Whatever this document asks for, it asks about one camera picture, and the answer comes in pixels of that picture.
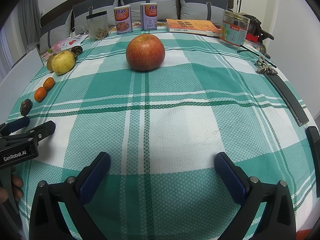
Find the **small orange fruit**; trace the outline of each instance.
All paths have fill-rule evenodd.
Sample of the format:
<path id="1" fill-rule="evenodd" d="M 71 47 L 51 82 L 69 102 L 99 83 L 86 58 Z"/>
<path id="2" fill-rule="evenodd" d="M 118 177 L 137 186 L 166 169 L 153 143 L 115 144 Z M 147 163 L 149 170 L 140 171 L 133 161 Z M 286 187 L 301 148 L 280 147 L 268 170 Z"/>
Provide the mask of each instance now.
<path id="1" fill-rule="evenodd" d="M 45 88 L 45 90 L 50 91 L 53 88 L 54 84 L 54 79 L 50 77 L 45 80 L 45 82 L 43 83 L 43 87 Z"/>
<path id="2" fill-rule="evenodd" d="M 47 95 L 47 90 L 44 87 L 39 87 L 35 92 L 35 101 L 41 102 Z"/>

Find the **white can lid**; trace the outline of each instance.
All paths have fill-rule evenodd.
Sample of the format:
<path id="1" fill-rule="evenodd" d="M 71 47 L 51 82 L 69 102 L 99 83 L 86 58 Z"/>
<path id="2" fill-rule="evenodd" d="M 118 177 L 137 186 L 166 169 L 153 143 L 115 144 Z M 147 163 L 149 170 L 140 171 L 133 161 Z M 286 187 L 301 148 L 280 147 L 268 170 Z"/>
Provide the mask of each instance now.
<path id="1" fill-rule="evenodd" d="M 141 5 L 157 5 L 157 3 L 156 2 L 146 2 L 146 3 L 141 3 L 140 6 Z"/>
<path id="2" fill-rule="evenodd" d="M 114 8 L 113 8 L 113 10 L 119 10 L 119 9 L 129 8 L 129 7 L 131 7 L 131 5 L 130 5 L 130 4 L 128 4 L 128 5 L 124 5 L 124 6 L 119 6 L 119 7 L 114 7 Z"/>

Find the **red apple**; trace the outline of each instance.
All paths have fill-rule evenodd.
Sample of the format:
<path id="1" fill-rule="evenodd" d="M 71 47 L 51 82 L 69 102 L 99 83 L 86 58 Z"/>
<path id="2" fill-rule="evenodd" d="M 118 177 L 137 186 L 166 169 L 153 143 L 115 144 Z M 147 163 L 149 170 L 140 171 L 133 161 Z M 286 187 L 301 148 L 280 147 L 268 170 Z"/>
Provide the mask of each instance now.
<path id="1" fill-rule="evenodd" d="M 138 71 L 149 71 L 161 65 L 165 50 L 156 36 L 141 34 L 129 42 L 125 55 L 130 67 Z"/>

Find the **black lid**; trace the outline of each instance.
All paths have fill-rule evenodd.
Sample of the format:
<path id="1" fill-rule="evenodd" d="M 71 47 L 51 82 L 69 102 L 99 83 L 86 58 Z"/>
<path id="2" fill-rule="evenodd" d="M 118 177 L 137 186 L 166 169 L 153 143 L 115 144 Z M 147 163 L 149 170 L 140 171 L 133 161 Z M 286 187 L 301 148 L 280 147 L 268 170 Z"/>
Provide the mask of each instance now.
<path id="1" fill-rule="evenodd" d="M 107 11 L 90 14 L 90 15 L 87 16 L 87 20 L 88 20 L 88 19 L 95 18 L 95 17 L 98 17 L 98 16 L 102 16 L 102 15 L 105 15 L 105 14 L 107 14 Z"/>

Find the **can lid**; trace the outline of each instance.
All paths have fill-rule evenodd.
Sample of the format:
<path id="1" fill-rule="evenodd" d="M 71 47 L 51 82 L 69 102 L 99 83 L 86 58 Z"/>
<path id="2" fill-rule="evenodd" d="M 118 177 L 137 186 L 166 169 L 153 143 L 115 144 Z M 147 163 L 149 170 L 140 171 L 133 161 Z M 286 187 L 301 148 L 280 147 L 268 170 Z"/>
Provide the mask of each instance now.
<path id="1" fill-rule="evenodd" d="M 114 8 L 113 8 L 113 10 L 119 10 L 119 9 L 129 8 L 129 7 L 131 7 L 131 5 L 130 5 L 130 4 L 128 4 L 128 5 L 124 5 L 124 6 L 114 7 Z"/>
<path id="2" fill-rule="evenodd" d="M 103 12 L 99 12 L 99 13 L 93 13 L 93 14 L 90 14 L 90 15 L 87 16 L 87 20 L 95 18 L 95 17 L 102 16 L 102 15 L 106 15 L 106 14 L 107 14 L 107 11 L 103 11 Z"/>
<path id="3" fill-rule="evenodd" d="M 238 19 L 240 21 L 244 21 L 246 23 L 250 23 L 250 19 L 249 18 L 244 17 L 244 16 L 242 16 L 240 14 L 237 14 L 237 13 L 234 13 L 234 12 L 230 12 L 230 11 L 227 11 L 227 10 L 224 11 L 224 14 L 227 15 L 227 16 L 236 18 L 236 19 Z"/>
<path id="4" fill-rule="evenodd" d="M 140 6 L 141 5 L 157 5 L 157 3 L 156 2 L 145 2 L 145 3 L 141 3 Z"/>

